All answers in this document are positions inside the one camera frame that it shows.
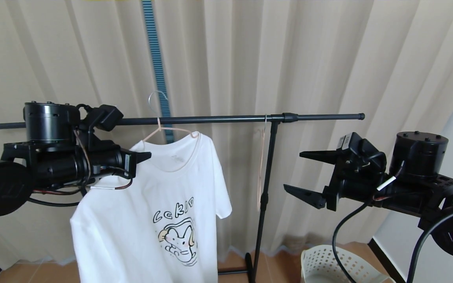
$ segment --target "white t-shirt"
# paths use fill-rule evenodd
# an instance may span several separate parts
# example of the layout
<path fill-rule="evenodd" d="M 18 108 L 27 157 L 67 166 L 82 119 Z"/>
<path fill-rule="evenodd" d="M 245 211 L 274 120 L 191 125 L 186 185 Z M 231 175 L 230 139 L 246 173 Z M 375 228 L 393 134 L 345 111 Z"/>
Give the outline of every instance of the white t-shirt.
<path fill-rule="evenodd" d="M 212 140 L 139 142 L 151 152 L 123 190 L 91 189 L 70 223 L 83 283 L 216 283 L 216 215 L 232 212 Z M 128 180 L 109 176 L 95 186 Z"/>

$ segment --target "white plastic basket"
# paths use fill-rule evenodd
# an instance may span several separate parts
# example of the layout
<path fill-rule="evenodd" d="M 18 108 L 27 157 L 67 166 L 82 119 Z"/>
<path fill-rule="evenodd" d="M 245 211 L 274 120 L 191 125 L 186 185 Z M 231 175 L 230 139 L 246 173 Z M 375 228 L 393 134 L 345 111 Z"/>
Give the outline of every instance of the white plastic basket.
<path fill-rule="evenodd" d="M 340 262 L 357 283 L 381 283 L 390 278 L 351 252 L 337 247 L 337 253 Z M 349 282 L 338 266 L 330 245 L 320 245 L 302 252 L 302 278 L 305 283 Z"/>

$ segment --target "neckline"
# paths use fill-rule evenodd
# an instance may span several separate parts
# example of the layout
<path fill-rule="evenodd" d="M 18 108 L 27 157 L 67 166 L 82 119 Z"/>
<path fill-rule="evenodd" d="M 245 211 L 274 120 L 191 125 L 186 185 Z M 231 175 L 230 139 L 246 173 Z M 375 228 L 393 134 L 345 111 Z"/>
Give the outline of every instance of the neckline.
<path fill-rule="evenodd" d="M 151 173 L 153 176 L 166 176 L 169 177 L 172 175 L 173 177 L 177 177 L 178 175 L 183 174 L 188 170 L 188 168 L 194 163 L 197 157 L 198 150 L 200 148 L 200 141 L 202 140 L 202 134 L 200 134 L 198 131 L 194 131 L 192 134 L 189 134 L 182 139 L 175 141 L 174 143 L 168 143 L 165 145 L 156 145 L 154 143 L 148 143 L 147 141 L 140 141 L 136 145 L 131 148 L 131 151 L 138 151 L 138 152 L 143 152 L 143 151 L 149 151 L 151 153 L 161 153 L 165 151 L 169 151 L 171 149 L 174 149 L 176 147 L 183 147 L 188 145 L 189 143 L 192 144 L 194 143 L 194 149 L 193 152 L 188 158 L 188 160 L 182 165 L 180 168 L 174 170 L 174 171 L 166 171 L 162 168 L 157 167 L 154 163 L 151 162 L 151 158 L 144 161 L 142 165 L 145 167 L 145 171 Z"/>

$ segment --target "curtain fold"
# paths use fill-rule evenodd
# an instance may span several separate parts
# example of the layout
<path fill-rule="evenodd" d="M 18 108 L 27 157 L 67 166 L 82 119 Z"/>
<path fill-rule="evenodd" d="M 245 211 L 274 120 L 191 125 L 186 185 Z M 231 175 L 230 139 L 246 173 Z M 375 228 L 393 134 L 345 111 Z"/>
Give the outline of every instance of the curtain fold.
<path fill-rule="evenodd" d="M 321 191 L 333 171 L 299 152 L 333 150 L 355 131 L 390 156 L 397 132 L 439 132 L 453 111 L 453 1 L 154 1 L 153 10 L 173 116 L 366 114 L 363 121 L 280 125 L 262 239 L 267 253 L 326 242 L 359 206 L 342 199 L 337 212 L 316 210 L 288 195 L 284 183 Z M 154 117 L 146 102 L 154 90 L 140 1 L 0 2 L 0 122 L 21 121 L 31 100 L 112 104 L 126 118 Z M 254 248 L 264 126 L 179 126 L 212 137 L 223 165 L 233 212 L 218 222 L 219 257 L 229 247 Z M 154 128 L 96 134 L 129 148 Z M 267 150 L 270 124 L 266 131 Z M 25 138 L 23 129 L 0 130 L 0 153 L 2 143 Z M 164 143 L 163 134 L 153 142 Z M 25 204 L 0 217 L 0 266 L 72 256 L 73 212 Z M 386 214 L 366 209 L 338 241 L 369 241 Z"/>

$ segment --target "white wall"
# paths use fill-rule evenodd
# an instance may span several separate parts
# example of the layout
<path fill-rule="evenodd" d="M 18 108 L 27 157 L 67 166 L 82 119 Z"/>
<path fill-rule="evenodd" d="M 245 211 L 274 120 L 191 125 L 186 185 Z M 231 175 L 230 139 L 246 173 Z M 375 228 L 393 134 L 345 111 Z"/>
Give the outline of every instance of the white wall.
<path fill-rule="evenodd" d="M 453 114 L 441 134 L 449 143 L 440 174 L 453 178 Z M 413 248 L 422 232 L 417 224 L 416 217 L 391 212 L 374 236 L 405 280 Z M 431 237 L 422 247 L 414 282 L 453 282 L 453 256 L 442 251 Z"/>

